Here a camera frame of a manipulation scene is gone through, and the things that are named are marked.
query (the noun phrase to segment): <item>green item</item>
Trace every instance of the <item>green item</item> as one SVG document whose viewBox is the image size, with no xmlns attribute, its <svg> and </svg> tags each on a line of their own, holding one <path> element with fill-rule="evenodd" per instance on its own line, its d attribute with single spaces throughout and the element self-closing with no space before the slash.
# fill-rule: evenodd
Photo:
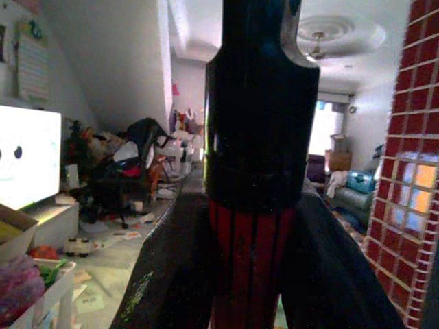
<svg viewBox="0 0 439 329">
<path fill-rule="evenodd" d="M 67 259 L 60 260 L 60 262 L 55 266 L 54 269 L 51 269 L 50 267 L 45 265 L 40 266 L 40 276 L 44 280 L 46 289 L 48 289 L 51 285 L 55 283 L 56 276 L 58 275 L 60 268 L 63 267 L 67 262 Z"/>
</svg>

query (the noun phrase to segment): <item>cardboard box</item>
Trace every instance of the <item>cardboard box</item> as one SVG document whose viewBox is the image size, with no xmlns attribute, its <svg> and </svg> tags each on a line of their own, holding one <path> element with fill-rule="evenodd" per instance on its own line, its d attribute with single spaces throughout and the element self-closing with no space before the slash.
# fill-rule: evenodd
<svg viewBox="0 0 439 329">
<path fill-rule="evenodd" d="M 11 238 L 0 245 L 0 264 L 6 263 L 24 254 L 34 237 L 36 224 L 31 217 L 0 204 L 0 221 L 23 231 L 19 236 Z"/>
</svg>

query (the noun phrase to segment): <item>red brick wall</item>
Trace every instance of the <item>red brick wall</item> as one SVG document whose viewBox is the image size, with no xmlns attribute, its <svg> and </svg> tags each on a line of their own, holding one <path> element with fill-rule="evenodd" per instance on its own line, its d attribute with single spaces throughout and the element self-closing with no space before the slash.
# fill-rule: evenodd
<svg viewBox="0 0 439 329">
<path fill-rule="evenodd" d="M 439 233 L 439 0 L 412 2 L 366 257 L 418 328 Z"/>
</svg>

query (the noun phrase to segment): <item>poster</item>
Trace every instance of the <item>poster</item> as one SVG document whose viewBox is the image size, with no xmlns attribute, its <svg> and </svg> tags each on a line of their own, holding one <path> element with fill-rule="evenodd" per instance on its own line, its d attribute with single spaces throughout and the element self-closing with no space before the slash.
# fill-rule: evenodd
<svg viewBox="0 0 439 329">
<path fill-rule="evenodd" d="M 5 35 L 6 35 L 6 26 L 0 25 L 0 62 L 5 62 Z"/>
</svg>

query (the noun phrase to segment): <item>toy car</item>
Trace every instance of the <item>toy car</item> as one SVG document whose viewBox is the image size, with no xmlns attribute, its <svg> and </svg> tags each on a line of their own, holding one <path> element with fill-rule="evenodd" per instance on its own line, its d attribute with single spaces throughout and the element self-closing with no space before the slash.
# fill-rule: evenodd
<svg viewBox="0 0 439 329">
<path fill-rule="evenodd" d="M 67 256 L 87 257 L 93 251 L 93 243 L 89 239 L 69 239 L 64 244 Z"/>
</svg>

